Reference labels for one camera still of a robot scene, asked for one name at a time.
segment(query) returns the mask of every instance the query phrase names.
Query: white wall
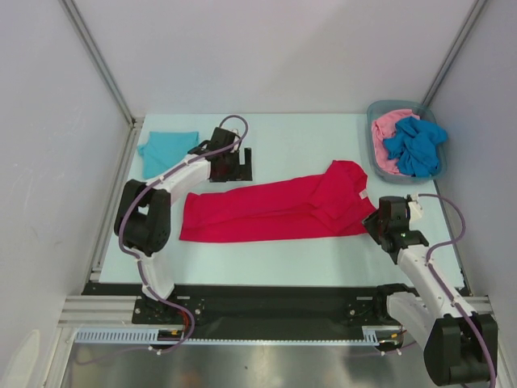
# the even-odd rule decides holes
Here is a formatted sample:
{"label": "white wall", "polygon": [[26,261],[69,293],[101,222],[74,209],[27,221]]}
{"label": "white wall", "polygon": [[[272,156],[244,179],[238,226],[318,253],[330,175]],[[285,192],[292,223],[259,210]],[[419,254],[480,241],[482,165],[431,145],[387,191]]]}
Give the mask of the white wall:
{"label": "white wall", "polygon": [[493,0],[433,110],[450,135],[440,188],[467,219],[460,245],[476,294],[488,294],[517,360],[517,2]]}
{"label": "white wall", "polygon": [[419,101],[473,0],[77,0],[132,111]]}
{"label": "white wall", "polygon": [[128,129],[57,0],[2,4],[0,51],[0,376],[32,329],[38,376]]}

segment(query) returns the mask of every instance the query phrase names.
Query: black bracket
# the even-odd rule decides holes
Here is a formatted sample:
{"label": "black bracket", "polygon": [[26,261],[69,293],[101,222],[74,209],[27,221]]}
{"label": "black bracket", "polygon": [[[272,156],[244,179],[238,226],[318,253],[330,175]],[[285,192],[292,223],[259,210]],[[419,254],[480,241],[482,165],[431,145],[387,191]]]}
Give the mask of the black bracket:
{"label": "black bracket", "polygon": [[383,196],[379,209],[370,214],[363,225],[383,251],[397,263],[398,252],[410,245],[429,246],[420,230],[410,230],[410,199],[401,196]]}
{"label": "black bracket", "polygon": [[[490,314],[474,314],[471,319],[481,332],[497,373],[498,325]],[[490,379],[481,345],[464,318],[449,315],[436,319],[423,358],[427,372],[437,386]]]}
{"label": "black bracket", "polygon": [[[230,146],[237,138],[235,132],[223,128],[215,128],[210,140],[201,142],[188,151],[189,154],[203,155],[210,151]],[[223,154],[207,157],[210,162],[210,182],[235,182],[253,180],[251,170],[251,148],[244,149],[244,164],[240,162],[240,148]]]}
{"label": "black bracket", "polygon": [[[190,310],[194,315],[195,325],[203,323],[204,300],[201,298],[178,299],[171,296],[169,300]],[[179,310],[142,294],[137,298],[131,322],[135,325],[181,325],[183,317]]]}
{"label": "black bracket", "polygon": [[[124,185],[122,198],[115,219],[115,234],[118,236],[122,219],[131,203],[144,190],[146,184],[131,179]],[[147,207],[147,213],[141,208]],[[123,241],[128,248],[135,247],[145,255],[151,256],[160,251],[170,236],[170,193],[167,190],[152,188],[131,212],[124,229]]]}

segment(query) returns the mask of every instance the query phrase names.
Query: light blue table surface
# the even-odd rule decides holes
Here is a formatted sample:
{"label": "light blue table surface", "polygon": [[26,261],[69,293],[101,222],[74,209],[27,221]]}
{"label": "light blue table surface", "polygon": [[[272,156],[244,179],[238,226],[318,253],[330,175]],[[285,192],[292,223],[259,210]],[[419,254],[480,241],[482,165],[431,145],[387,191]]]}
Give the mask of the light blue table surface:
{"label": "light blue table surface", "polygon": [[[432,182],[395,185],[378,178],[368,162],[366,116],[355,114],[246,114],[253,149],[254,182],[202,183],[194,192],[219,192],[249,184],[270,183],[323,173],[330,162],[353,160],[368,174],[368,195],[377,206],[381,196],[436,193]],[[138,144],[150,131],[199,131],[209,139],[224,115],[147,115]],[[227,129],[242,124],[230,120]],[[142,160],[135,154],[129,178],[142,178]],[[422,198],[424,218],[414,227],[430,244],[449,240],[445,218],[436,199]],[[191,285],[376,286],[402,282],[406,275],[367,235],[291,241],[209,244],[179,241],[184,198],[172,207],[172,233],[161,252],[171,260],[174,282]],[[455,287],[464,285],[452,247],[434,257]],[[118,248],[113,234],[100,276],[103,283],[140,283],[134,260]]]}

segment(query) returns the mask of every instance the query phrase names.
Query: blue garment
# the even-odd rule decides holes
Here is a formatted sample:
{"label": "blue garment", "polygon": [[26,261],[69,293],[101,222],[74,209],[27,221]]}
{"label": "blue garment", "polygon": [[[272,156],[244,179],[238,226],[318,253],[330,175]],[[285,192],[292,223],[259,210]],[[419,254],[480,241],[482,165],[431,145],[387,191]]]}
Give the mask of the blue garment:
{"label": "blue garment", "polygon": [[144,179],[169,170],[199,143],[199,132],[151,132],[147,143],[137,147],[138,154],[144,159]]}
{"label": "blue garment", "polygon": [[436,146],[447,140],[447,132],[429,121],[406,117],[395,124],[397,133],[384,139],[388,159],[398,158],[398,170],[405,175],[427,177],[439,172]]}

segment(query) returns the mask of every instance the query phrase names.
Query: metal sheet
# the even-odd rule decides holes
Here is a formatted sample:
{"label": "metal sheet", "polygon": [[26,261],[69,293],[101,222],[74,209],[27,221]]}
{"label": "metal sheet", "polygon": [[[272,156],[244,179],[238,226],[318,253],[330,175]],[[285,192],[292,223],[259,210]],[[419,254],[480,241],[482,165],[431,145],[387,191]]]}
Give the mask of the metal sheet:
{"label": "metal sheet", "polygon": [[[74,345],[81,361],[120,350],[115,345]],[[62,388],[356,388],[435,385],[418,347],[401,356],[368,356],[371,349],[291,346],[182,346],[166,356],[128,352],[98,364],[69,363]],[[472,388],[486,384],[471,385]]]}

